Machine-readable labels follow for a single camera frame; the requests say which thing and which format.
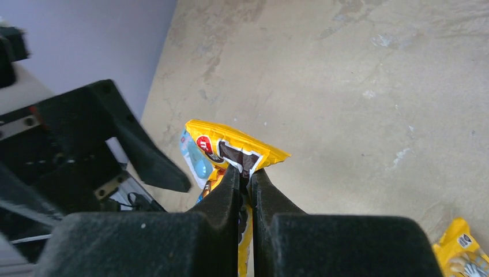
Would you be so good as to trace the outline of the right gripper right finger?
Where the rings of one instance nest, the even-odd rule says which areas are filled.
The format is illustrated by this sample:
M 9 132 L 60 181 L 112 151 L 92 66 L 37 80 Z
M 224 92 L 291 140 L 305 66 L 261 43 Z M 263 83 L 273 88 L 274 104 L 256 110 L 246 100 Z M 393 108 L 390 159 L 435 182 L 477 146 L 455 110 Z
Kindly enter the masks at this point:
M 399 216 L 311 215 L 250 178 L 256 276 L 441 276 L 420 226 Z

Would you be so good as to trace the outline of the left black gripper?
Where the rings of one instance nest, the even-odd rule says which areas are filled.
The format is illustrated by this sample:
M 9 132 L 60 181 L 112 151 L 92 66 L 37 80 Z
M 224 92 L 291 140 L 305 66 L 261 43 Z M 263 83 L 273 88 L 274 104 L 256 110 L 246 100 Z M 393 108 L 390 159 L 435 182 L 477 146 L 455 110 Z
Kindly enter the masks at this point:
M 100 80 L 1 115 L 1 210 L 15 214 L 119 212 L 127 174 L 117 138 L 140 180 L 186 193 L 187 175 L 150 139 L 112 80 Z

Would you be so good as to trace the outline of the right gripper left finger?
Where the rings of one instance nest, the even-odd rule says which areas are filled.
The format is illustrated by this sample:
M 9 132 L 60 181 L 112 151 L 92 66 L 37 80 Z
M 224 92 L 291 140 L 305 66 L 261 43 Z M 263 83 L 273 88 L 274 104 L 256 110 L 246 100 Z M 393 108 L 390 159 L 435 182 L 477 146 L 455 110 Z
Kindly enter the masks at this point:
M 190 210 L 70 214 L 36 276 L 237 276 L 239 171 Z

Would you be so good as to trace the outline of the yellow M&M bag bottom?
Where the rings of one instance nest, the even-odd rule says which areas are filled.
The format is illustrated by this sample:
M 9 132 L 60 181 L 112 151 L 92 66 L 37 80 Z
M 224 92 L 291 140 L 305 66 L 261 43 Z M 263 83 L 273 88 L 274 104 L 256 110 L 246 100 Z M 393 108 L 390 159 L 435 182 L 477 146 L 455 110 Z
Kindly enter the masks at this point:
M 253 238 L 249 178 L 256 171 L 283 162 L 291 155 L 228 125 L 192 119 L 185 124 L 185 128 L 200 153 L 213 166 L 203 190 L 203 198 L 220 185 L 228 168 L 237 169 L 243 178 L 238 217 L 238 276 L 246 276 Z

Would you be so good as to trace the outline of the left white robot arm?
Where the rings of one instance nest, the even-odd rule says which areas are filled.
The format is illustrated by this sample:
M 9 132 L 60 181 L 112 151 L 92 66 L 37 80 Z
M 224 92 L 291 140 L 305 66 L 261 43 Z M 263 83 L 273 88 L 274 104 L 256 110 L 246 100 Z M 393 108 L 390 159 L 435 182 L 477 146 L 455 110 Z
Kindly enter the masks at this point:
M 53 224 L 99 211 L 131 179 L 115 140 L 146 184 L 188 192 L 186 174 L 149 138 L 112 80 L 54 95 L 21 65 L 20 28 L 1 23 L 1 208 Z

